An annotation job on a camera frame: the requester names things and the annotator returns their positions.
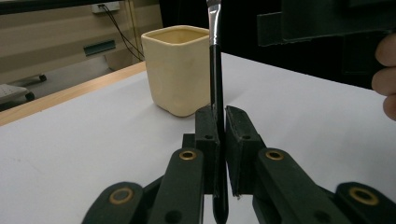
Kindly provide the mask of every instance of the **power outlet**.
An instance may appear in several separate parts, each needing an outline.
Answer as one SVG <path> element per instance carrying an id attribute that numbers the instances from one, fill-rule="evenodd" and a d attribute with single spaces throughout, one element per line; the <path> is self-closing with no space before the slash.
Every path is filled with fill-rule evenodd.
<path id="1" fill-rule="evenodd" d="M 101 5 L 105 5 L 108 10 L 110 11 L 117 11 L 120 10 L 120 2 L 116 1 L 116 2 L 108 2 L 108 3 L 101 3 L 101 4 L 94 4 L 91 5 L 92 8 L 92 12 L 93 13 L 102 13 L 102 12 L 106 12 L 105 9 L 103 7 L 99 7 Z"/>

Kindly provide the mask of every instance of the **wooden table edge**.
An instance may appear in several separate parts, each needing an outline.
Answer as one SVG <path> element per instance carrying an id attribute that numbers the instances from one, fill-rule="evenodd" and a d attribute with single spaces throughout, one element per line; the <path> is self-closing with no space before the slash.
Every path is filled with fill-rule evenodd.
<path id="1" fill-rule="evenodd" d="M 2 111 L 0 112 L 0 126 L 6 125 L 18 119 L 28 117 L 37 112 L 74 99 L 88 92 L 99 90 L 105 86 L 111 85 L 115 82 L 123 80 L 127 77 L 131 77 L 143 71 L 146 71 L 145 62 L 137 63 L 121 70 L 104 75 L 102 77 L 98 77 L 93 80 L 81 83 L 66 90 L 58 91 L 51 95 L 47 95 L 42 98 L 33 100 L 32 102 L 18 105 L 8 110 Z"/>

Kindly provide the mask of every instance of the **white tablecloth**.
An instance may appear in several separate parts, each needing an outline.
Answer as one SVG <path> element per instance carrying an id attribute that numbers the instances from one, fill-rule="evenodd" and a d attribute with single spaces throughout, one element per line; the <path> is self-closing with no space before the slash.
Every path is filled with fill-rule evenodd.
<path id="1" fill-rule="evenodd" d="M 396 123 L 384 97 L 222 54 L 224 104 L 244 109 L 268 147 L 320 186 L 356 181 L 396 201 Z M 163 175 L 194 116 L 152 103 L 145 72 L 0 127 L 0 223 L 80 223 L 108 186 Z M 205 223 L 214 223 L 205 197 Z M 251 197 L 228 223 L 258 223 Z"/>

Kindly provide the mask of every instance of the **floor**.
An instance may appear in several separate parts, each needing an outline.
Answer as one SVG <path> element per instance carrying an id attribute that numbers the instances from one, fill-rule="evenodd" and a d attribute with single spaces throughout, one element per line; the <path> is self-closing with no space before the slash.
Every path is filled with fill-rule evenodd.
<path id="1" fill-rule="evenodd" d="M 8 84 L 25 87 L 35 95 L 36 99 L 38 99 L 111 72 L 112 71 L 107 66 L 105 57 L 98 57 L 46 72 L 44 75 L 47 77 L 47 80 L 43 82 L 40 81 L 37 76 Z M 0 111 L 25 103 L 26 98 L 22 96 L 11 102 L 0 104 Z"/>

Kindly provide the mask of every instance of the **human hand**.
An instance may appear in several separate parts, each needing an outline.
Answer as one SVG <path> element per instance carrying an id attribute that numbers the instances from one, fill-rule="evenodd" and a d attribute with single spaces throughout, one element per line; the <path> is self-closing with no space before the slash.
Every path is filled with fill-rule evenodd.
<path id="1" fill-rule="evenodd" d="M 373 76 L 373 90 L 387 96 L 384 101 L 384 112 L 396 120 L 396 34 L 387 35 L 378 44 L 375 52 L 376 59 L 386 68 Z"/>

